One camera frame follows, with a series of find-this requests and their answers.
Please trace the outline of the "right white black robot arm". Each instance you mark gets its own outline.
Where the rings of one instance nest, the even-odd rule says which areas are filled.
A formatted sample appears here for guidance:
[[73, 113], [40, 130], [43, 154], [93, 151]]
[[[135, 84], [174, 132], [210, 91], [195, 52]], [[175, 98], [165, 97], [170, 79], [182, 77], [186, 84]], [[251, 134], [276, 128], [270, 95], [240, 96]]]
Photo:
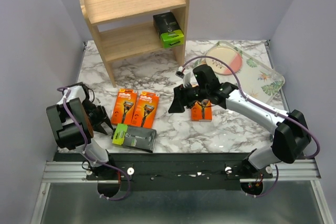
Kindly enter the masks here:
[[273, 141], [253, 150], [234, 172], [245, 177], [255, 177], [270, 164], [292, 164], [311, 142], [304, 115], [298, 111], [277, 110], [254, 98], [249, 98], [236, 85], [220, 82], [212, 68], [199, 65], [193, 69], [197, 85], [190, 83], [191, 73], [179, 67], [176, 75], [183, 83], [173, 89], [174, 98], [169, 113], [183, 113], [196, 102], [208, 100], [213, 105], [229, 109], [258, 123], [273, 135]]

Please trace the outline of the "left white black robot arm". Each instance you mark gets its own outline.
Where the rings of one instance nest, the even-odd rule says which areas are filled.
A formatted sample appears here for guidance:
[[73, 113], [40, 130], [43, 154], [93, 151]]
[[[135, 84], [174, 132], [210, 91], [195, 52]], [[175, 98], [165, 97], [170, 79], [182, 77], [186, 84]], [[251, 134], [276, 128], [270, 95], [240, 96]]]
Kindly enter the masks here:
[[107, 135], [104, 123], [114, 131], [106, 109], [93, 103], [93, 90], [82, 82], [57, 90], [62, 98], [47, 107], [46, 114], [58, 147], [81, 154], [88, 162], [87, 170], [112, 179], [117, 171], [115, 162], [94, 140], [94, 132]]

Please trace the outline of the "light wooden two-tier shelf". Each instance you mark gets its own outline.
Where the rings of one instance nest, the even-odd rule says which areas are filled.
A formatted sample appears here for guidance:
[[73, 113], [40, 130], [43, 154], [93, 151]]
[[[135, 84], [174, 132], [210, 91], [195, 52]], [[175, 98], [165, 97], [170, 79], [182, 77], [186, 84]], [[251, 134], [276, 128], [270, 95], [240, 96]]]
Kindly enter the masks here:
[[163, 49], [152, 22], [100, 31], [99, 25], [171, 11], [187, 33], [190, 0], [79, 0], [82, 15], [96, 44], [110, 81], [117, 86], [112, 63]]

